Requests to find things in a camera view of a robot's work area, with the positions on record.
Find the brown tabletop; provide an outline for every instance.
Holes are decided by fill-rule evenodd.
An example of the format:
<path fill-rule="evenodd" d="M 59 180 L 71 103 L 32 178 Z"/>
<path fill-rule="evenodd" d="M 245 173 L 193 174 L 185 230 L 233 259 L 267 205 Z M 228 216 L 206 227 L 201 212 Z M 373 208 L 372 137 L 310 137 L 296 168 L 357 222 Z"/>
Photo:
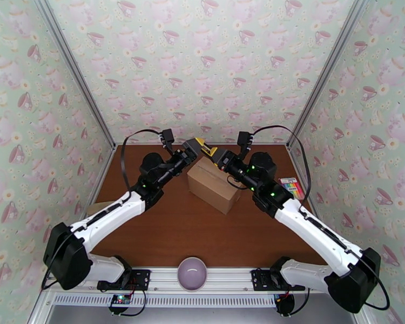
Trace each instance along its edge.
<path fill-rule="evenodd" d="M 237 146 L 222 146 L 237 150 Z M 116 151 L 97 202 L 121 197 L 126 187 L 120 169 L 121 146 Z M 296 177 L 284 146 L 254 145 L 252 152 L 269 152 L 278 166 L 276 178 Z M 131 185 L 139 176 L 144 155 L 161 146 L 126 147 L 126 169 Z M 177 266 L 189 256 L 207 266 L 269 267 L 286 255 L 297 261 L 324 261 L 289 228 L 262 213 L 250 191 L 225 215 L 188 191 L 187 176 L 172 179 L 159 202 L 112 232 L 94 249 L 94 254 L 121 255 L 131 266 Z"/>

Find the floral wallpaper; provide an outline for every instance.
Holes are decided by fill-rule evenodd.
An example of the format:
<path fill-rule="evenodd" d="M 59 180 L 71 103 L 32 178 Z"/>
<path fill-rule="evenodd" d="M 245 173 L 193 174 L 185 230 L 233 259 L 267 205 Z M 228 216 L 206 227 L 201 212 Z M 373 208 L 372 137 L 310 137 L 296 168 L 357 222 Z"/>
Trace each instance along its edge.
<path fill-rule="evenodd" d="M 25 323 L 51 227 L 80 218 L 111 148 L 31 0 L 0 0 L 0 323 Z"/>
<path fill-rule="evenodd" d="M 320 217 L 381 254 L 376 322 L 405 323 L 405 0 L 370 1 L 300 137 Z"/>
<path fill-rule="evenodd" d="M 117 143 L 148 126 L 235 143 L 294 127 L 353 0 L 49 2 Z"/>

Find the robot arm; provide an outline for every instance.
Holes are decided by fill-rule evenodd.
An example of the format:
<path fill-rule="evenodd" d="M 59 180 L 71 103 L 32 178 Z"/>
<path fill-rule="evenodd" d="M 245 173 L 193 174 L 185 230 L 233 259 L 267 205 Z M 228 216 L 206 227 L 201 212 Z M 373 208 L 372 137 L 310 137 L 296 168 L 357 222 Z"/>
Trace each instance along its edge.
<path fill-rule="evenodd" d="M 164 136 L 170 136 L 165 142 Z M 161 141 L 174 141 L 170 130 L 163 131 Z M 181 174 L 199 155 L 202 139 L 183 143 L 183 150 L 172 152 L 166 162 L 158 153 L 149 153 L 141 164 L 137 183 L 121 198 L 94 215 L 70 226 L 63 222 L 52 231 L 44 254 L 44 263 L 64 290 L 84 280 L 114 283 L 130 268 L 120 257 L 103 257 L 90 252 L 112 231 L 152 207 L 164 194 L 162 188 Z"/>
<path fill-rule="evenodd" d="M 294 285 L 317 289 L 328 293 L 345 310 L 359 312 L 377 284 L 372 271 L 379 274 L 381 257 L 371 248 L 363 251 L 301 208 L 300 202 L 274 181 L 276 165 L 268 153 L 256 152 L 245 164 L 243 158 L 251 143 L 252 135 L 240 132 L 239 155 L 207 144 L 201 150 L 218 169 L 253 192 L 252 199 L 260 210 L 289 227 L 327 263 L 318 266 L 282 257 L 271 268 L 275 286 L 285 291 Z"/>

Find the purple bowl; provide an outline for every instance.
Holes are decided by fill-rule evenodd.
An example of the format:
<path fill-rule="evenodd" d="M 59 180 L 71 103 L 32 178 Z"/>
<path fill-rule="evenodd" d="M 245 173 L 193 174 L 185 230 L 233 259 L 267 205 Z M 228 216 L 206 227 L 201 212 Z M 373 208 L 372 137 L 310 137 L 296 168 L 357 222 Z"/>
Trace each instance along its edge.
<path fill-rule="evenodd" d="M 201 289 L 207 280 L 207 267 L 201 259 L 191 256 L 179 265 L 177 278 L 184 290 L 195 292 Z"/>

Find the brown cardboard box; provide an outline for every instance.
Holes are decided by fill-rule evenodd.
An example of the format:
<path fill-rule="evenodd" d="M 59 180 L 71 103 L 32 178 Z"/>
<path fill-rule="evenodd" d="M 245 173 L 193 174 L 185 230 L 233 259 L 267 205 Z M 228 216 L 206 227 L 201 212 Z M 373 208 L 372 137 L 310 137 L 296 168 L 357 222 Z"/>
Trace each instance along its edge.
<path fill-rule="evenodd" d="M 220 171 L 207 158 L 199 160 L 187 173 L 190 191 L 225 214 L 241 193 L 228 184 L 227 177 L 227 173 Z"/>
<path fill-rule="evenodd" d="M 113 202 L 114 201 L 107 201 L 107 202 L 100 202 L 100 203 L 95 203 L 95 204 L 89 205 L 87 207 L 87 217 L 99 212 L 103 208 L 108 207 L 108 205 L 110 205 Z"/>

